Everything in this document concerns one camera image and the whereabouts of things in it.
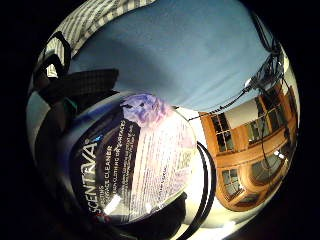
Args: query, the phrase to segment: product label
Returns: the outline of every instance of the product label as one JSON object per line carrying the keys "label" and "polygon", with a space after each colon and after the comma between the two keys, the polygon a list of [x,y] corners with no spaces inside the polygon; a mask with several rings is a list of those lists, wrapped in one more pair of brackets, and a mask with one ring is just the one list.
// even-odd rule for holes
{"label": "product label", "polygon": [[72,186],[96,220],[137,221],[182,193],[195,152],[191,126],[169,105],[148,94],[129,96],[74,146]]}

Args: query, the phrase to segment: light blue fabric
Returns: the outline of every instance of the light blue fabric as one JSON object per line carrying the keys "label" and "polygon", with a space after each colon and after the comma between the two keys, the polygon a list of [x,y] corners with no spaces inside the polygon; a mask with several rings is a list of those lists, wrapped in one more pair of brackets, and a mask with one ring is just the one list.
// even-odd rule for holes
{"label": "light blue fabric", "polygon": [[158,0],[96,32],[69,72],[117,68],[116,91],[145,91],[171,105],[209,111],[232,100],[267,56],[240,2]]}

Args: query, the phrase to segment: plaid fabric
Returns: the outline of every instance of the plaid fabric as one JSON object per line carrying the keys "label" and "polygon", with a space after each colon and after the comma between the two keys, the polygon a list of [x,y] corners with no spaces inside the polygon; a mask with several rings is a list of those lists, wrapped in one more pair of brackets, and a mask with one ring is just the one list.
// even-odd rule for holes
{"label": "plaid fabric", "polygon": [[[69,42],[72,53],[75,56],[82,45],[99,28],[112,19],[121,16],[131,10],[149,5],[156,0],[87,0],[75,9],[55,30],[61,31],[64,38]],[[62,43],[54,38],[41,52],[38,62],[48,53],[56,53],[61,63],[64,64]],[[53,65],[47,68],[50,77],[56,77],[57,73]]]}

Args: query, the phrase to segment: purple flower image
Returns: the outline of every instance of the purple flower image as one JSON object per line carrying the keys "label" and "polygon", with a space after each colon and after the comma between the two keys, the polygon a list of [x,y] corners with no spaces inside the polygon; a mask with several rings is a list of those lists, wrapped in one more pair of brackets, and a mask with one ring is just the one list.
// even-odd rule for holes
{"label": "purple flower image", "polygon": [[173,112],[170,105],[151,94],[131,95],[124,100],[120,105],[123,107],[124,117],[141,128],[154,128]]}

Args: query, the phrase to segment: scentiva logo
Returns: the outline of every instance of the scentiva logo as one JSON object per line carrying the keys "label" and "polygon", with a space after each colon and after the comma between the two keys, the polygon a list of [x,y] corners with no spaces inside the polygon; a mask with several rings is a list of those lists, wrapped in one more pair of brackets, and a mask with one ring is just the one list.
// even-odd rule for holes
{"label": "scentiva logo", "polygon": [[83,163],[81,164],[81,180],[84,189],[84,196],[87,202],[88,210],[92,213],[101,213],[98,204],[95,182],[96,155],[95,151],[97,143],[84,145],[82,148]]}

